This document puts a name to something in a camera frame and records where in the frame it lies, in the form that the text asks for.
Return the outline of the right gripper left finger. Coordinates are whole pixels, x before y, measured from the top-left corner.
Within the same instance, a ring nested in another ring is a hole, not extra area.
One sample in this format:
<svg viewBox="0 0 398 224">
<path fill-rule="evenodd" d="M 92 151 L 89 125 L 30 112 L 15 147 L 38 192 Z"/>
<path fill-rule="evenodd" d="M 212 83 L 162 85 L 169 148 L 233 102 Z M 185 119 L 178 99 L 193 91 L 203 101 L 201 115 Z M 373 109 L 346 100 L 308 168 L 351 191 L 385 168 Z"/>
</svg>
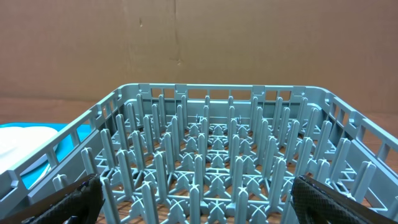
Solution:
<svg viewBox="0 0 398 224">
<path fill-rule="evenodd" d="M 91 224 L 97 221 L 103 204 L 100 177 L 97 174 L 90 174 L 41 201 L 3 218 L 1 223 Z"/>
</svg>

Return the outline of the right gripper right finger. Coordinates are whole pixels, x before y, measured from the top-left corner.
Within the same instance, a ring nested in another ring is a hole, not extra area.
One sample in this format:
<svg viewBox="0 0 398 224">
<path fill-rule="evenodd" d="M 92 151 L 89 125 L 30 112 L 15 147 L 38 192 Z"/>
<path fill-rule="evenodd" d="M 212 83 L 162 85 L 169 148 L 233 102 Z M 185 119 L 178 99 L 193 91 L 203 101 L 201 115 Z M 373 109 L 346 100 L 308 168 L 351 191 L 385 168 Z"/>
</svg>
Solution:
<svg viewBox="0 0 398 224">
<path fill-rule="evenodd" d="M 291 195 L 300 224 L 397 223 L 305 175 L 294 179 Z"/>
</svg>

